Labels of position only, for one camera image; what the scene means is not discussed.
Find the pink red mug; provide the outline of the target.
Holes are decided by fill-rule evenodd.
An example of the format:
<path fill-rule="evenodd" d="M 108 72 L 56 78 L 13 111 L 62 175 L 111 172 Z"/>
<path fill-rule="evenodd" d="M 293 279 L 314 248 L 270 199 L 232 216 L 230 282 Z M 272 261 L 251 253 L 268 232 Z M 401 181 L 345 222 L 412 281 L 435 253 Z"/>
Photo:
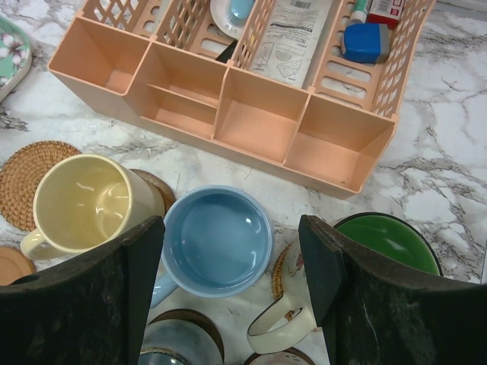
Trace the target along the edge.
<path fill-rule="evenodd" d="M 296 348 L 289 348 L 271 354 L 254 353 L 244 365 L 314 365 L 314 362 Z"/>

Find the light orange wooden coaster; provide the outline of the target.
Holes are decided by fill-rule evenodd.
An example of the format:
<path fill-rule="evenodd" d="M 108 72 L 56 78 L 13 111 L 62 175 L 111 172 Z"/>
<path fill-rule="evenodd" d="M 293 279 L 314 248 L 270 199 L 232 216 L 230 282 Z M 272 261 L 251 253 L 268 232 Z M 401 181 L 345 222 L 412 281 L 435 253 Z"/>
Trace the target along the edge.
<path fill-rule="evenodd" d="M 23 276 L 36 272 L 31 260 L 18 249 L 0 247 L 0 285 L 6 286 Z"/>

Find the pale yellow mug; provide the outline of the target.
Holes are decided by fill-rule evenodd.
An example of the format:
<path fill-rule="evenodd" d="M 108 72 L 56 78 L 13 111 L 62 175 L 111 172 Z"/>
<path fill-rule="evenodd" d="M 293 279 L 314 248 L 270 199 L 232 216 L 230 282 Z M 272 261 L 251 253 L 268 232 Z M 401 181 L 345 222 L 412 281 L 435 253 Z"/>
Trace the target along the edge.
<path fill-rule="evenodd" d="M 34 260 L 83 253 L 165 212 L 153 184 L 108 157 L 78 154 L 41 179 L 33 198 L 36 228 L 21 251 Z"/>

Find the light blue mug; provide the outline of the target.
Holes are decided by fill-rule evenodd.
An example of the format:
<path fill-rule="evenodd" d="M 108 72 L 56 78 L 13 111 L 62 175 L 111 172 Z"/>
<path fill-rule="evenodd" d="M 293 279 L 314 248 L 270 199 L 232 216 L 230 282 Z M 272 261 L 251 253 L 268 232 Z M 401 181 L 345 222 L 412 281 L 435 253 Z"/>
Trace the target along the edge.
<path fill-rule="evenodd" d="M 178 199 L 164 218 L 156 307 L 178 287 L 204 298 L 240 294 L 264 274 L 275 235 L 263 207 L 230 186 L 202 186 Z"/>

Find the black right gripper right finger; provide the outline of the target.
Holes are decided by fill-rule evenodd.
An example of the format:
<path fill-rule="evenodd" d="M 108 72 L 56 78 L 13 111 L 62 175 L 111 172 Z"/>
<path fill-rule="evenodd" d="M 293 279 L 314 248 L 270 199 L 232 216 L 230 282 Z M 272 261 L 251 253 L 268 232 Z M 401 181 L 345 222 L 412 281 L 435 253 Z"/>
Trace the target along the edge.
<path fill-rule="evenodd" d="M 316 216 L 312 232 L 349 274 L 322 318 L 332 364 L 484 364 L 486 288 L 396 262 Z"/>

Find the green floral mug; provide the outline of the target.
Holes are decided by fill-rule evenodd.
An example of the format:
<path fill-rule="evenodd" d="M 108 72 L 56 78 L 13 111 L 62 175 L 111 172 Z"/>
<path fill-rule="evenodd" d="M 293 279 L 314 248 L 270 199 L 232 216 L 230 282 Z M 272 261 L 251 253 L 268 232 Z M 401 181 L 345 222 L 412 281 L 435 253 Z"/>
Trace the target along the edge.
<path fill-rule="evenodd" d="M 339 252 L 325 250 L 311 230 L 312 216 L 304 215 L 298 240 L 285 256 L 282 298 L 275 300 L 247 330 L 258 354 L 288 349 L 319 328 L 347 287 L 349 274 Z M 428 274 L 442 274 L 431 245 L 414 227 L 390 214 L 365 212 L 343 218 L 332 227 L 350 240 L 396 262 Z"/>

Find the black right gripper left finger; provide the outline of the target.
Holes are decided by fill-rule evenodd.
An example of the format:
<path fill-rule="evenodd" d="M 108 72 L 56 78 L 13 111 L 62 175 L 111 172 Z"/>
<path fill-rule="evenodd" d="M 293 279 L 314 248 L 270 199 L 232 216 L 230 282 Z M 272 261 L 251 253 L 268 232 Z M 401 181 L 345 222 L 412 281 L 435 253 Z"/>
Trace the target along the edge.
<path fill-rule="evenodd" d="M 3 364 L 136 364 L 164 239 L 150 217 L 1 288 Z"/>

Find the grooved brown wooden coaster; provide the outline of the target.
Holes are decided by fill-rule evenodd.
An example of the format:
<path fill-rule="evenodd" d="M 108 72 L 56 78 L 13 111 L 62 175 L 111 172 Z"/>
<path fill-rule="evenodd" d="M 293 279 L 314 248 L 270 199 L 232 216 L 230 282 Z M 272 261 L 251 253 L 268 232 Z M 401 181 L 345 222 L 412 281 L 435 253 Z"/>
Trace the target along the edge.
<path fill-rule="evenodd" d="M 171 206 L 177 200 L 175 194 L 173 193 L 169 185 L 166 184 L 166 182 L 164 182 L 162 179 L 160 179 L 159 177 L 155 176 L 152 173 L 149 173 L 148 171 L 140 170 L 140 169 L 131 169 L 131 171 L 137 174 L 147 183 L 152 184 L 156 188 L 156 190 L 159 191 L 164 201 L 165 212 L 168 212 Z"/>

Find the dark grey mug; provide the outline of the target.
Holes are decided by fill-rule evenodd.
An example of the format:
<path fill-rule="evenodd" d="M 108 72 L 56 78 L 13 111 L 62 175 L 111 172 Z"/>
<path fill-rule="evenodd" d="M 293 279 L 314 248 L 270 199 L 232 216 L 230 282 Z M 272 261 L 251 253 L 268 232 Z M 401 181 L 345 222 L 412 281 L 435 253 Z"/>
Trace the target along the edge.
<path fill-rule="evenodd" d="M 168 319 L 147 326 L 138 364 L 223 364 L 210 335 L 199 326 Z"/>

